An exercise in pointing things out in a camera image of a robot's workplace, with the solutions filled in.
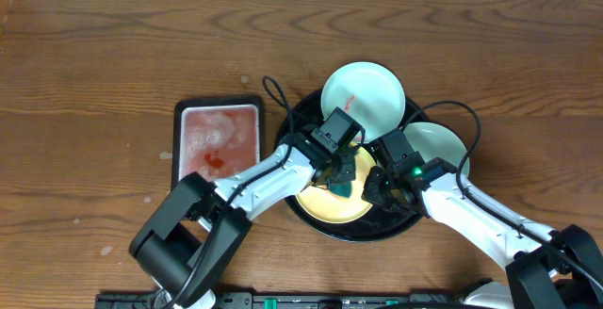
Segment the green scrub sponge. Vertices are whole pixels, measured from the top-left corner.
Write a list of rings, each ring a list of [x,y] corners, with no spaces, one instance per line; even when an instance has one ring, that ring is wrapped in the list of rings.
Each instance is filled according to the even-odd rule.
[[[327,191],[333,196],[348,199],[353,192],[353,184],[352,182],[330,184],[327,186]]]

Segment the yellow plate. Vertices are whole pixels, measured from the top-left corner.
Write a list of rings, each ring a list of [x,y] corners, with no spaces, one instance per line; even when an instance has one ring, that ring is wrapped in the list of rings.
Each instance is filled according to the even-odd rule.
[[[364,148],[355,156],[356,178],[351,181],[353,192],[346,199],[336,197],[327,191],[326,186],[310,186],[295,196],[302,210],[315,220],[331,224],[343,224],[358,220],[372,207],[371,203],[362,200],[364,182],[369,170],[376,165],[371,154]]]

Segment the light blue plate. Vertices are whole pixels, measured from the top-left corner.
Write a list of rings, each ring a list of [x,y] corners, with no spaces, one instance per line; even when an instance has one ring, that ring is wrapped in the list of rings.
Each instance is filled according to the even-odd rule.
[[[373,62],[352,62],[337,69],[326,81],[320,99],[324,119],[339,107],[365,129],[371,142],[401,122],[406,95],[397,77]]]
[[[404,136],[423,160],[436,157],[459,167],[467,149],[462,140],[444,125],[433,122],[412,122],[403,130]]]

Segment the light blue plate top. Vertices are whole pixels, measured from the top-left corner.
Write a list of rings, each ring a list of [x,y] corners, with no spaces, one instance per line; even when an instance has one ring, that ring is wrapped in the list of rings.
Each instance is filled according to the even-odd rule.
[[[401,122],[406,95],[397,77],[373,62],[352,62],[337,69],[326,81],[320,99],[324,119],[339,107],[365,129],[371,142]]]

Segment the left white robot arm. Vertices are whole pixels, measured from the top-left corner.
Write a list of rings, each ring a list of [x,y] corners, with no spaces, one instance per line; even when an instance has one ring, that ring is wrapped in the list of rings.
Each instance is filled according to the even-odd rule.
[[[213,181],[182,178],[135,235],[129,252],[167,296],[169,308],[209,308],[214,284],[253,220],[321,177],[353,173],[351,137],[314,129],[285,136],[272,155]]]

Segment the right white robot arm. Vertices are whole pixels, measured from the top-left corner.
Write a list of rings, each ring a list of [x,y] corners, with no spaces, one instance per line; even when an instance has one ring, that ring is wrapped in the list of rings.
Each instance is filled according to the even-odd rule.
[[[516,308],[602,305],[602,252],[587,231],[576,224],[556,230],[525,218],[441,158],[375,166],[363,197],[410,208],[465,237],[504,269]]]

